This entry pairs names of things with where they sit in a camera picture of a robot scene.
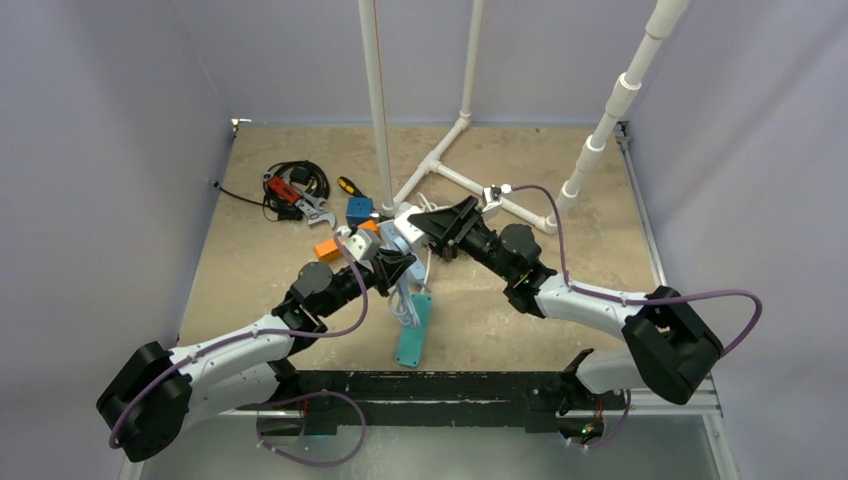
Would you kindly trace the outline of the white cube socket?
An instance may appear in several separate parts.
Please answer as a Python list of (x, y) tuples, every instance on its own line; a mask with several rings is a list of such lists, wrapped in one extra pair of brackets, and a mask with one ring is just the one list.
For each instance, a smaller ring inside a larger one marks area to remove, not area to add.
[(412, 251), (420, 250), (428, 240), (427, 234), (410, 221), (411, 214), (404, 213), (394, 220), (394, 227)]

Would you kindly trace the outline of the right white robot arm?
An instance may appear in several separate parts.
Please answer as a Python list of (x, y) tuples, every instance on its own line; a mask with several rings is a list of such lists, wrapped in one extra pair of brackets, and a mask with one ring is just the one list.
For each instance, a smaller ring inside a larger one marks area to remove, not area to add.
[(724, 352), (716, 334), (676, 290), (614, 291), (568, 280), (542, 263), (542, 248), (530, 226), (489, 228), (473, 197), (411, 214), (408, 221), (442, 259), (463, 252), (504, 280), (503, 293), (518, 312), (573, 321), (625, 343), (623, 350), (594, 350), (574, 363), (561, 381), (563, 397), (573, 406), (628, 388), (648, 388), (684, 405)]

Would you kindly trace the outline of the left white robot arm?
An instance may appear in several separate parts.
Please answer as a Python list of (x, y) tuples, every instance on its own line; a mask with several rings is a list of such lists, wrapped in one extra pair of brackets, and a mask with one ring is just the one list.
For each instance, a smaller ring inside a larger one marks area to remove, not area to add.
[(110, 429), (109, 447), (141, 462), (220, 412), (264, 402), (289, 407), (298, 382), (275, 371), (275, 363), (333, 337), (324, 318), (355, 298), (366, 300), (371, 288), (388, 295), (415, 261), (412, 254), (380, 248), (372, 259), (339, 271), (310, 262), (283, 301), (246, 327), (171, 350), (157, 341), (138, 347), (96, 401)]

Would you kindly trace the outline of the blue cube socket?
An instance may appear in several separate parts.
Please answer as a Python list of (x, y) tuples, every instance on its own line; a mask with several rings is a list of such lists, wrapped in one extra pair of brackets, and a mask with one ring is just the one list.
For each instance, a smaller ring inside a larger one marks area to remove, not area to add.
[(375, 211), (370, 197), (350, 197), (345, 210), (346, 223), (350, 227), (359, 226), (369, 220)]

